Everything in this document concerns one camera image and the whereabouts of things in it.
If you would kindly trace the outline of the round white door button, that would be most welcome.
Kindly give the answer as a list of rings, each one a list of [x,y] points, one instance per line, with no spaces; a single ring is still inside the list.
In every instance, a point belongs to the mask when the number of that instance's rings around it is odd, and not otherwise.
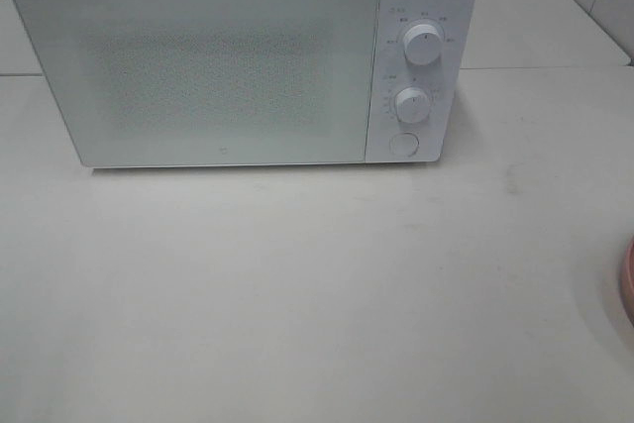
[[[415,134],[399,133],[389,141],[389,148],[393,155],[409,158],[416,155],[419,148],[419,140]]]

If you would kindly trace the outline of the lower white timer knob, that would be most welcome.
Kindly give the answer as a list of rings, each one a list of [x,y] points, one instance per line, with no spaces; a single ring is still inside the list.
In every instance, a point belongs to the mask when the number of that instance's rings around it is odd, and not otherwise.
[[[396,94],[394,109],[399,122],[417,124],[428,118],[431,101],[423,89],[408,87]]]

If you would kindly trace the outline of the pink plate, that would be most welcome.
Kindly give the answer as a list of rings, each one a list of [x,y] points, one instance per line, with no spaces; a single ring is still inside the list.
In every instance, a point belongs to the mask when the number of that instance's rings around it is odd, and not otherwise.
[[[622,304],[631,323],[634,323],[633,251],[634,241],[631,240],[626,249],[619,277]]]

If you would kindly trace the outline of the white microwave door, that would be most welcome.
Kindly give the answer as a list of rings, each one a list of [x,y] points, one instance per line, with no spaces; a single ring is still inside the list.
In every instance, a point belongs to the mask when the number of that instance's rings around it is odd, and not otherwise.
[[[14,0],[82,164],[360,162],[377,0]]]

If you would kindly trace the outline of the upper white power knob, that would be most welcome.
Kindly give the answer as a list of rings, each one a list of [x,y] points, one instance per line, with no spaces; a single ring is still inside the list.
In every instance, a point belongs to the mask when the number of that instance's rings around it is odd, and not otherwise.
[[[441,56],[444,40],[442,27],[430,19],[408,25],[401,36],[405,58],[416,66],[425,66],[437,60]]]

